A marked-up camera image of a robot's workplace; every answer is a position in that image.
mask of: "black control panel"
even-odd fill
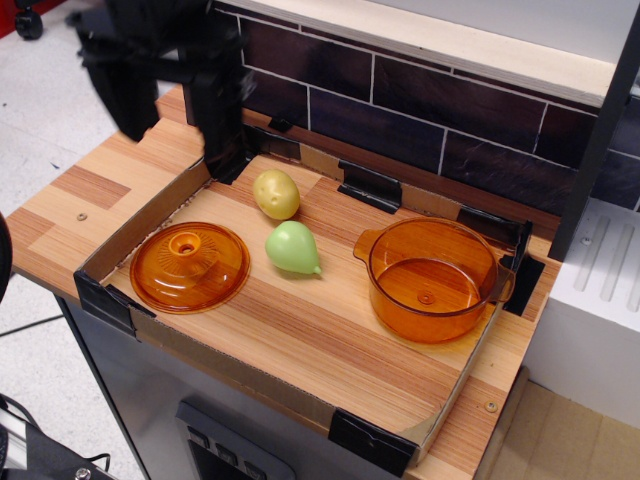
[[[295,480],[282,460],[182,402],[176,418],[201,480]]]

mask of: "green pear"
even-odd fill
[[[300,222],[282,222],[265,243],[267,256],[273,264],[296,273],[322,273],[318,248],[313,233]]]

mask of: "potato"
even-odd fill
[[[287,220],[300,207],[300,192],[293,179],[282,170],[265,170],[253,182],[253,197],[267,216]]]

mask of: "orange pot lid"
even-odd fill
[[[131,284],[152,308],[197,313],[235,295],[249,276],[244,242],[209,223],[182,223],[149,238],[131,262]]]

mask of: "cardboard box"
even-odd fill
[[[178,175],[75,273],[82,307],[402,476],[433,443],[502,305],[488,308],[480,324],[454,342],[406,342],[375,318],[366,267],[352,255],[354,240],[363,229],[429,213],[468,224],[515,269],[535,270],[524,255],[531,227],[388,178],[382,184],[391,184],[392,197],[399,189],[403,206],[384,212],[341,193],[349,180],[357,189],[375,172],[355,168],[345,175],[350,165],[303,145],[297,149],[293,160],[257,156],[231,185],[212,182],[202,161]],[[250,192],[253,178],[273,167],[287,171],[301,190],[295,218],[316,236],[321,278],[283,274],[266,258],[262,246],[276,223]],[[226,226],[245,241],[249,280],[208,312],[154,312],[131,287],[131,255],[164,226],[198,219]],[[524,300],[510,307],[516,310],[528,299],[526,291],[517,296]]]

